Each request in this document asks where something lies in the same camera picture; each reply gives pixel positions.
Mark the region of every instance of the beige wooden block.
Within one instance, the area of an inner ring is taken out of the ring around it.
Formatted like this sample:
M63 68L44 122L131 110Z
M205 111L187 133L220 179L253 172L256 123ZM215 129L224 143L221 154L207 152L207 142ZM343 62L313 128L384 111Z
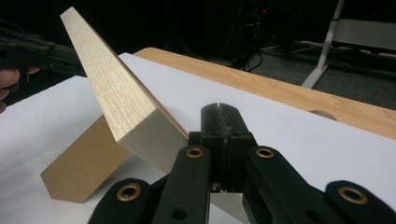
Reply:
M41 178L52 199L84 203L130 154L114 141L102 116L41 173Z
M178 151L187 145L187 133L75 9L69 8L61 18L115 141L169 173ZM240 199L239 195L230 195L220 199L221 203L212 203L247 222L246 215L239 216L240 211L227 208L227 201Z

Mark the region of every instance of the light wood board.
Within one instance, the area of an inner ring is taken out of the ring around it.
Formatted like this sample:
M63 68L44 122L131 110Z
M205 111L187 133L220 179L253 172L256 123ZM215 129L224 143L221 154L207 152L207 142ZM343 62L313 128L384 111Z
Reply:
M339 122L396 139L396 111L394 110L302 88L161 49L142 49L134 55L305 111L325 111Z
M61 18L115 141L140 159L169 173L176 154L187 145L187 133L75 9L69 8ZM81 158L74 160L73 155L68 159L63 162L81 162ZM46 186L51 186L50 182L57 181L57 176L46 176L43 180L47 181ZM240 211L233 213L234 210L227 208L233 204L227 202L235 199L240 200L240 196L219 198L219 208L246 222L246 216L239 217Z

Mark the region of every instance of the wooden table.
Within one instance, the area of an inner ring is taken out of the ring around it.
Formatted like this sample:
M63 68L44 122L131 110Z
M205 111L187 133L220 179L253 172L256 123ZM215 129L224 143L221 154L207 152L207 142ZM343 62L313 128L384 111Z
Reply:
M134 55L302 110L325 111L345 124L396 139L396 111L393 110L302 88L161 49L142 49Z

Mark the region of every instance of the gray floor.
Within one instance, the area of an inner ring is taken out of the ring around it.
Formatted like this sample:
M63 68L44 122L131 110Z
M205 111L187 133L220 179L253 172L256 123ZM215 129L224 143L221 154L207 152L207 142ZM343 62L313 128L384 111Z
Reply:
M318 64L321 46L297 42L292 54L264 47L262 63L251 73L302 85ZM246 70L260 62L254 55ZM330 94L396 110L396 58L367 51L332 49L329 67L313 88Z

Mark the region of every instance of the brass grommet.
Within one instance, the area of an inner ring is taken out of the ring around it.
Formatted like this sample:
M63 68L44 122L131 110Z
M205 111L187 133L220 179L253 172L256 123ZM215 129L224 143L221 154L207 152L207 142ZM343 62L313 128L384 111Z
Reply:
M341 195L341 197L351 203L365 204L369 201L367 196L364 195L360 190L351 187L341 187L338 189L338 193Z
M265 158L265 159L274 157L274 152L268 148L259 148L256 150L256 154L260 157Z
M204 152L200 148L190 148L186 151L188 157L198 158L204 155Z
M134 192L132 194L126 194L125 190L128 189L132 189L134 190ZM137 198L137 196L140 195L140 192L141 192L141 188L138 184L136 183L127 184L124 185L122 188L120 188L119 191L117 191L117 198L122 202L129 202Z

